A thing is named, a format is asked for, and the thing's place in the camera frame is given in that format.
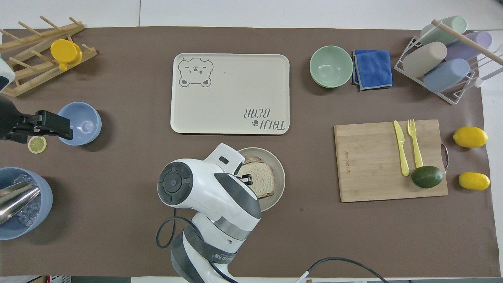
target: beige cup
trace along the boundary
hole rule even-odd
[[[447,56],[447,47],[442,42],[422,46],[403,59],[403,70],[414,78],[422,77],[435,68]]]

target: metal scoop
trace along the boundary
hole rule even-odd
[[[20,182],[0,190],[0,224],[14,216],[31,202],[40,189],[30,183]]]

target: yellow fork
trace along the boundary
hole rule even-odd
[[[419,151],[419,145],[417,144],[417,132],[415,130],[414,119],[409,119],[407,124],[407,133],[412,137],[412,144],[414,145],[414,163],[416,169],[423,166],[423,159],[421,158],[421,152]]]

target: blue bowl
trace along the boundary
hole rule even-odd
[[[59,138],[70,146],[88,144],[100,134],[101,117],[98,112],[85,102],[72,102],[61,109],[59,116],[70,120],[70,128],[73,130],[73,139]]]
[[[4,189],[13,184],[14,180],[21,174],[31,176],[40,188],[40,194],[37,197],[41,198],[40,210],[33,224],[29,227],[24,226],[18,220],[17,215],[14,215],[9,220],[0,224],[0,240],[11,240],[21,235],[28,233],[40,225],[49,215],[52,208],[52,190],[49,184],[40,177],[40,175],[17,167],[5,167],[0,169],[0,189]]]

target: wooden cutting board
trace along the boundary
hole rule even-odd
[[[399,122],[405,135],[404,151],[410,172],[415,169],[412,139],[407,121]],[[424,165],[444,170],[438,120],[415,122],[417,143]],[[336,139],[339,189],[342,202],[447,195],[446,178],[423,189],[400,170],[400,156],[393,122],[337,125]]]

